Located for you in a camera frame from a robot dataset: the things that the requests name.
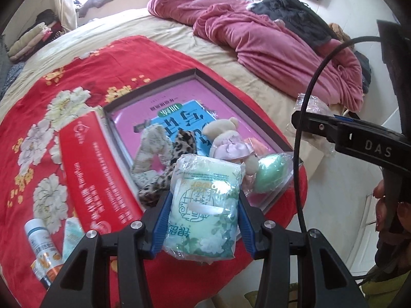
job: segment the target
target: red box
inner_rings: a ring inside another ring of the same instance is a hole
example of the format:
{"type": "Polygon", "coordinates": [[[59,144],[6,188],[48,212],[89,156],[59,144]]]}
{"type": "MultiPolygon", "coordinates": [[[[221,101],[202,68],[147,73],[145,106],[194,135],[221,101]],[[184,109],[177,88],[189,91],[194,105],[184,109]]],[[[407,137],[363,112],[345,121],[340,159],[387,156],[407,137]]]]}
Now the red box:
{"type": "Polygon", "coordinates": [[[67,188],[84,231],[116,232],[141,219],[137,189],[91,111],[60,130],[67,188]]]}

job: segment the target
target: human hand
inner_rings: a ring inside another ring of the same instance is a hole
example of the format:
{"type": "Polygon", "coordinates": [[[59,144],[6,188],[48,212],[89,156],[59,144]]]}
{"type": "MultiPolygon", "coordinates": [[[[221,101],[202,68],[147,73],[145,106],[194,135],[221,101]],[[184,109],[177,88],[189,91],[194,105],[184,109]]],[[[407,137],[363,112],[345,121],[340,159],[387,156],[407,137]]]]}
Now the human hand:
{"type": "MultiPolygon", "coordinates": [[[[390,234],[386,229],[384,229],[385,220],[387,217],[387,207],[385,204],[385,188],[384,180],[379,182],[373,191],[373,196],[378,199],[377,205],[375,206],[375,211],[377,215],[377,222],[375,230],[380,232],[380,238],[385,238],[386,241],[389,241],[389,236],[397,235],[390,234]]],[[[397,215],[398,219],[404,227],[404,229],[411,233],[411,204],[409,203],[398,203],[397,206],[397,215]]],[[[411,266],[411,244],[408,245],[406,251],[404,251],[398,261],[399,268],[405,268],[411,266]]]]}

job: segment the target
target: black jacket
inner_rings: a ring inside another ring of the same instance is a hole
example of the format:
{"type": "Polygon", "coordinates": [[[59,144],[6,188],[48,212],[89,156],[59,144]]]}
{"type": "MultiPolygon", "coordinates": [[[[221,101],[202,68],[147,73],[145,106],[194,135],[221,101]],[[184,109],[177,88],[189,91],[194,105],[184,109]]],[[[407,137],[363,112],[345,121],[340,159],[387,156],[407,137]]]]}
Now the black jacket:
{"type": "Polygon", "coordinates": [[[371,84],[371,67],[369,65],[368,58],[365,55],[359,53],[358,51],[355,51],[354,54],[356,55],[358,61],[360,62],[360,65],[361,65],[362,92],[363,93],[368,93],[369,85],[371,84]]]}
{"type": "Polygon", "coordinates": [[[299,0],[263,0],[251,10],[259,15],[266,14],[273,21],[280,18],[287,29],[297,34],[313,50],[331,38],[338,39],[323,19],[299,0]]]}

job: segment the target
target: orange label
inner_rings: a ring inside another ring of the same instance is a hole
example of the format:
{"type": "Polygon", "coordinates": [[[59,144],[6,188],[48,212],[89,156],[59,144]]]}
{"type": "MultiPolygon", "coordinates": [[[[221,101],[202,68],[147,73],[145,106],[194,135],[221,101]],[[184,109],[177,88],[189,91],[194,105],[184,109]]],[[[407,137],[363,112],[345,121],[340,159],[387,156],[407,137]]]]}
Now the orange label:
{"type": "Polygon", "coordinates": [[[48,276],[51,282],[53,282],[54,279],[57,277],[62,267],[63,267],[63,264],[52,267],[50,270],[47,271],[46,275],[48,276]]]}

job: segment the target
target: plush teddy bear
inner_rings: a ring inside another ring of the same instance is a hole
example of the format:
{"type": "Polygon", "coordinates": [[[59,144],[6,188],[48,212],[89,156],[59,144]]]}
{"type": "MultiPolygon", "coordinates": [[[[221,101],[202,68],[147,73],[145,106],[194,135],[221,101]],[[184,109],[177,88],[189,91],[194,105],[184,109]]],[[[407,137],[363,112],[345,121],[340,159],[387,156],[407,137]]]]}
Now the plush teddy bear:
{"type": "Polygon", "coordinates": [[[245,164],[245,173],[254,175],[258,170],[258,158],[252,145],[244,142],[237,132],[238,120],[218,119],[204,126],[202,134],[210,141],[210,157],[245,164]]]}

